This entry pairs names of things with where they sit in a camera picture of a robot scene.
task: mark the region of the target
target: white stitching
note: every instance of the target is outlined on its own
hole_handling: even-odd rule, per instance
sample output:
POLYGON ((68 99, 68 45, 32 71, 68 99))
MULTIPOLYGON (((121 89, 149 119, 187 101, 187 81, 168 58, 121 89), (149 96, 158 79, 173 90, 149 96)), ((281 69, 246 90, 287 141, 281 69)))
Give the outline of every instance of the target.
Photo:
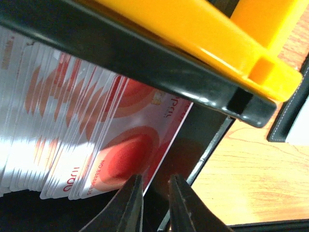
POLYGON ((276 125, 275 131, 273 132, 273 134, 272 134, 272 136, 271 136, 271 139, 272 139, 273 141, 284 141, 284 140, 285 140, 285 139, 273 139, 273 138, 274 138, 274 135, 275 135, 276 132, 277 132, 278 127, 279 127, 280 124, 281 124, 281 121, 283 120, 283 117, 284 117, 285 113, 287 112, 287 110, 288 110, 288 108, 290 107, 292 101, 294 100, 295 95, 296 95, 296 93, 298 92, 298 90, 299 90, 299 88, 300 88, 300 86, 301 86, 301 83, 303 82, 303 80, 304 80, 305 76, 307 75, 308 71, 309 71, 309 66, 306 68, 306 71, 305 71, 305 73, 304 73, 303 79, 301 80, 299 86, 297 87, 295 93, 293 94, 293 97, 292 97, 291 101, 290 101, 289 104, 286 106, 286 108, 285 108, 285 110, 284 110, 284 112, 283 112, 283 115, 280 116, 280 120, 279 120, 278 124, 276 125))

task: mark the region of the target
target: yellow bar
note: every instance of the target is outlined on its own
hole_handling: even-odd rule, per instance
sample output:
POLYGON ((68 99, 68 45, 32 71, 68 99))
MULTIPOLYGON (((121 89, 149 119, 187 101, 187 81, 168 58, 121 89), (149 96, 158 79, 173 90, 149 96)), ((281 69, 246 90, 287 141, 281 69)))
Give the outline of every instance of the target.
POLYGON ((301 81, 205 0, 96 1, 266 97, 285 101, 301 81))
POLYGON ((278 55, 309 0, 240 0, 231 20, 278 55))

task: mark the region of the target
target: wood grain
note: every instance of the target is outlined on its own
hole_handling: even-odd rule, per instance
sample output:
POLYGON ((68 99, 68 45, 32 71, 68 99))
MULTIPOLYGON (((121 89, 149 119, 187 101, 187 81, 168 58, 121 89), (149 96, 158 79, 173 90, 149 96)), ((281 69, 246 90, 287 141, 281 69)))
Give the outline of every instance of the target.
MULTIPOLYGON (((279 57, 300 69, 308 51, 309 7, 279 57)), ((276 114, 263 129, 236 121, 193 184, 226 224, 309 218, 309 146, 269 143, 276 114)))

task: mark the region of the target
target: stack of cards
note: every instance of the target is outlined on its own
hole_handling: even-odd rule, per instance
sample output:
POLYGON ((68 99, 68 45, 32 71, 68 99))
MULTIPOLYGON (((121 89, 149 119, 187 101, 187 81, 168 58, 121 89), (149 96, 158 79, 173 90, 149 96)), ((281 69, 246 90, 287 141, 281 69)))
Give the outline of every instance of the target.
POLYGON ((191 102, 0 28, 0 196, 147 189, 191 102))

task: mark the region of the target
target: wooden table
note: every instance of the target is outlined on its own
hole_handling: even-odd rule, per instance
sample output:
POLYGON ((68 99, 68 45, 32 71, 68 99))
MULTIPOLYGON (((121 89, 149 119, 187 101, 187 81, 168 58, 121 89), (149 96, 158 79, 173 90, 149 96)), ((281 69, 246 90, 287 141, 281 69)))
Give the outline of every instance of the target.
MULTIPOLYGON (((308 51, 309 7, 279 57, 299 69, 308 51)), ((309 146, 269 143, 276 115, 263 129, 236 121, 193 184, 226 224, 309 218, 309 146)))

